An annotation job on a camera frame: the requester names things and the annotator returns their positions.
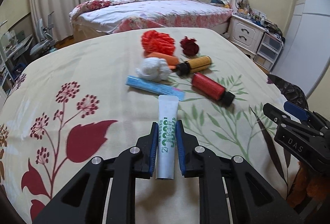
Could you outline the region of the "plastic drawer unit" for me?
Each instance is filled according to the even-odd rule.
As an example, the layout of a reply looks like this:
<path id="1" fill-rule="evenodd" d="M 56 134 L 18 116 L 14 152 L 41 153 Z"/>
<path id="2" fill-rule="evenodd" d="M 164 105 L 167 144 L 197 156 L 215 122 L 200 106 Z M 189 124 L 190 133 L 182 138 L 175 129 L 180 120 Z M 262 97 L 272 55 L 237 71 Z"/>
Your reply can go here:
<path id="1" fill-rule="evenodd" d="M 254 57 L 255 63 L 271 72 L 283 47 L 284 43 L 280 36 L 265 32 Z"/>

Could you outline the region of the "yellow bottle black cap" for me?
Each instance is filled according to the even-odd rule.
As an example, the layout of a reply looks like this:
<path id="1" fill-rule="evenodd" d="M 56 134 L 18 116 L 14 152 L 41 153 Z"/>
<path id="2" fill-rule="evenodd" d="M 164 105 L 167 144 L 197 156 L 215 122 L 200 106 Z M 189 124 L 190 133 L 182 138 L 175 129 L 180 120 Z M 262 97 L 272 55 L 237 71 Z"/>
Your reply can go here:
<path id="1" fill-rule="evenodd" d="M 175 72 L 178 76 L 188 76 L 189 74 L 208 69 L 211 64 L 212 60 L 209 56 L 201 56 L 179 63 L 176 65 Z"/>

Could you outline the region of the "orange paper piece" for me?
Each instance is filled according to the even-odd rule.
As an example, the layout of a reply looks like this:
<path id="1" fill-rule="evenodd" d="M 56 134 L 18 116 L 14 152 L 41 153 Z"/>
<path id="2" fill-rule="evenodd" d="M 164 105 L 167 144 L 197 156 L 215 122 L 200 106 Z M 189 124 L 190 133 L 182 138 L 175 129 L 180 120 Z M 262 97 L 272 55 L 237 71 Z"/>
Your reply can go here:
<path id="1" fill-rule="evenodd" d="M 169 66 L 169 68 L 171 70 L 174 70 L 176 68 L 176 65 L 179 64 L 179 60 L 175 56 L 166 55 L 166 54 L 158 53 L 158 52 L 153 52 L 153 53 L 146 55 L 146 58 L 151 58 L 151 57 L 164 59 L 167 62 L 167 65 Z"/>

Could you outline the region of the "white crumpled tissue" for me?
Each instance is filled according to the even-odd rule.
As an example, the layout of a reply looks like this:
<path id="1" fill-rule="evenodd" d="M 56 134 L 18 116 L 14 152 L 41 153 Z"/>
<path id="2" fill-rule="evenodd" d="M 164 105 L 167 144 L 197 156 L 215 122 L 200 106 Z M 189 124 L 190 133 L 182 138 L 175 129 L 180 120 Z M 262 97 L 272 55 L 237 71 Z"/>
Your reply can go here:
<path id="1" fill-rule="evenodd" d="M 136 73 L 141 79 L 160 82 L 167 80 L 172 70 L 165 59 L 151 57 L 143 60 L 140 67 L 136 69 Z"/>

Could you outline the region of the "white green tube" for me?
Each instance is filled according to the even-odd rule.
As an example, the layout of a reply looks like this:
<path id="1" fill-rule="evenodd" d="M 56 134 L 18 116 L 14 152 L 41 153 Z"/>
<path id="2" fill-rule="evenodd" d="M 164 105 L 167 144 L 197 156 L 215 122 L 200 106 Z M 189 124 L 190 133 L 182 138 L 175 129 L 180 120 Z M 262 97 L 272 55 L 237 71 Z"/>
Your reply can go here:
<path id="1" fill-rule="evenodd" d="M 179 99 L 176 96 L 158 97 L 158 149 L 156 179 L 174 179 L 176 122 Z"/>

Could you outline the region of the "grey desk chair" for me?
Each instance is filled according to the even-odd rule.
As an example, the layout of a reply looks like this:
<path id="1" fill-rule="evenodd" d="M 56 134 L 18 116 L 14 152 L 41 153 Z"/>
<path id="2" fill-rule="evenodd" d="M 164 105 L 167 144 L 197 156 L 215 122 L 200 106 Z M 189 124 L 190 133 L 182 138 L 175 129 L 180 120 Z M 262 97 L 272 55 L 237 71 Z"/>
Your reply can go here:
<path id="1" fill-rule="evenodd" d="M 40 41 L 30 50 L 30 56 L 34 59 L 57 50 L 53 38 L 53 13 L 54 12 L 51 12 L 48 15 L 48 24 L 46 27 L 44 27 L 42 19 L 39 19 L 36 24 L 36 34 Z"/>

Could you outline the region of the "nightstand clutter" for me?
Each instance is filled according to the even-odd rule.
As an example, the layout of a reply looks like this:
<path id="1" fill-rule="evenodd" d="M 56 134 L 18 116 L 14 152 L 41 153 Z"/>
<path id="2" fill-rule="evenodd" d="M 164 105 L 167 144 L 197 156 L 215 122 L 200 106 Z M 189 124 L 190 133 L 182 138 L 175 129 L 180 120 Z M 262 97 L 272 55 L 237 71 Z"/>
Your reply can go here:
<path id="1" fill-rule="evenodd" d="M 267 29 L 268 32 L 283 36 L 281 29 L 273 22 L 267 20 L 267 16 L 260 11 L 253 10 L 247 0 L 235 0 L 236 15 L 250 20 L 258 26 Z"/>

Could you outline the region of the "red foam net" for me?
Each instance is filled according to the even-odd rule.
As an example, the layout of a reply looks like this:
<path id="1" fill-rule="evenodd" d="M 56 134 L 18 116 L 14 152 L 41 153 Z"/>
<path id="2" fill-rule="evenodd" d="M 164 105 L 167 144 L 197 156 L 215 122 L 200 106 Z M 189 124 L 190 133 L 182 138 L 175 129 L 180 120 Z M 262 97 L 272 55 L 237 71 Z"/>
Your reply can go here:
<path id="1" fill-rule="evenodd" d="M 169 34 L 149 30 L 141 36 L 141 45 L 146 53 L 162 53 L 173 56 L 175 41 Z"/>

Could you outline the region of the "white bookshelf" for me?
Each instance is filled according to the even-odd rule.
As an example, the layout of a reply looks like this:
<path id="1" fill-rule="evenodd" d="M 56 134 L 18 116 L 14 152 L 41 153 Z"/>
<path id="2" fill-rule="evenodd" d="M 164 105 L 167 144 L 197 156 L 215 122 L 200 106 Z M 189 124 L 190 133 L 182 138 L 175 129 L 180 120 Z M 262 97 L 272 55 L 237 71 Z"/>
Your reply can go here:
<path id="1" fill-rule="evenodd" d="M 1 45 L 1 91 L 6 97 L 11 93 L 14 83 L 5 50 Z"/>

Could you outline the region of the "white tufted bed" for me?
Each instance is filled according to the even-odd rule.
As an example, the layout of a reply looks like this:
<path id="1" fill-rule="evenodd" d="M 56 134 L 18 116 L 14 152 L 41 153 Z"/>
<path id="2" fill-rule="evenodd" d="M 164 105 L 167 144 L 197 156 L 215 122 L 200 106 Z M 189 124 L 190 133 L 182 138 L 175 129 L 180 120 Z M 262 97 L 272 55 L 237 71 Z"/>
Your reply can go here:
<path id="1" fill-rule="evenodd" d="M 207 28 L 223 34 L 237 10 L 235 0 L 162 0 L 109 6 L 70 24 L 77 41 L 149 28 Z"/>

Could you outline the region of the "red bottle black cap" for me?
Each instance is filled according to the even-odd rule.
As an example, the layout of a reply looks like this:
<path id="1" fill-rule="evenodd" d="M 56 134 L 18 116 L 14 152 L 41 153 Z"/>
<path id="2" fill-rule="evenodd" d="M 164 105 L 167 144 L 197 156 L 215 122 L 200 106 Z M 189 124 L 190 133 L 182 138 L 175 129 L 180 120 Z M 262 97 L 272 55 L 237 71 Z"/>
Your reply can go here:
<path id="1" fill-rule="evenodd" d="M 224 106 L 230 106 L 235 99 L 235 95 L 227 91 L 224 86 L 201 73 L 193 75 L 191 84 L 211 99 L 221 102 Z"/>

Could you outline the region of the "black trash bin with liner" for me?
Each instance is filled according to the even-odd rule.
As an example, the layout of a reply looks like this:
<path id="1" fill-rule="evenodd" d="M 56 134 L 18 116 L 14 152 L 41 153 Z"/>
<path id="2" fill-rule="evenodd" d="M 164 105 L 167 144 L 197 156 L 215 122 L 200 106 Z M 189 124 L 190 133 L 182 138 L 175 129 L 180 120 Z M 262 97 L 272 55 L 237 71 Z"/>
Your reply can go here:
<path id="1" fill-rule="evenodd" d="M 281 92 L 281 94 L 291 103 L 303 109 L 309 109 L 308 101 L 303 90 L 278 76 L 268 74 L 268 84 L 274 84 Z"/>

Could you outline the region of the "study desk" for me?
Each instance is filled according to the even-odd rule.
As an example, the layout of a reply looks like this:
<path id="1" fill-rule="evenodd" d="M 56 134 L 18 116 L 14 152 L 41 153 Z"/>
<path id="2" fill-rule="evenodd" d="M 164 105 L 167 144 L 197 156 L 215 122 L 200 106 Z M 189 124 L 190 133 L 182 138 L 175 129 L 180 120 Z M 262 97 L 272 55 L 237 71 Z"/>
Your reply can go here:
<path id="1" fill-rule="evenodd" d="M 31 34 L 19 42 L 14 31 L 3 34 L 1 37 L 1 59 L 5 63 L 14 62 L 29 49 L 33 39 Z"/>

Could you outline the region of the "white nightstand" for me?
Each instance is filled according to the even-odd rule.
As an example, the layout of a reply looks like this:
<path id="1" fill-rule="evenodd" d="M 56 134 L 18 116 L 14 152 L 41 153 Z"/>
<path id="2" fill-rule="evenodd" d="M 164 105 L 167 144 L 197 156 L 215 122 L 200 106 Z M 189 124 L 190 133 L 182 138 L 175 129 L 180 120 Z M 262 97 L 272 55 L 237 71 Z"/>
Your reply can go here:
<path id="1" fill-rule="evenodd" d="M 250 20 L 232 14 L 228 28 L 228 40 L 240 49 L 256 55 L 265 31 L 265 28 Z"/>

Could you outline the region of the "floral cream tablecloth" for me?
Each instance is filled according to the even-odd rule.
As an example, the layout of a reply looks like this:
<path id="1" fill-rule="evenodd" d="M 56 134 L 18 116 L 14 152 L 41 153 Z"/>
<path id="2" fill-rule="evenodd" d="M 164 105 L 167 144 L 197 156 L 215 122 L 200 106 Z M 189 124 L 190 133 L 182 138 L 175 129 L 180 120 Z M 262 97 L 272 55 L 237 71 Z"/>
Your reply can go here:
<path id="1" fill-rule="evenodd" d="M 286 197 L 299 169 L 276 147 L 275 167 L 263 136 L 276 126 L 265 103 L 281 108 L 284 97 L 231 42 L 209 29 L 169 28 L 179 43 L 194 38 L 209 56 L 205 75 L 235 95 L 223 107 L 193 89 L 190 77 L 167 84 L 185 93 L 178 118 L 185 130 L 217 155 L 241 155 Z M 149 133 L 158 120 L 157 96 L 130 88 L 128 76 L 144 59 L 142 30 L 70 45 L 28 65 L 1 110 L 1 186 L 26 223 L 94 156 L 118 156 Z"/>

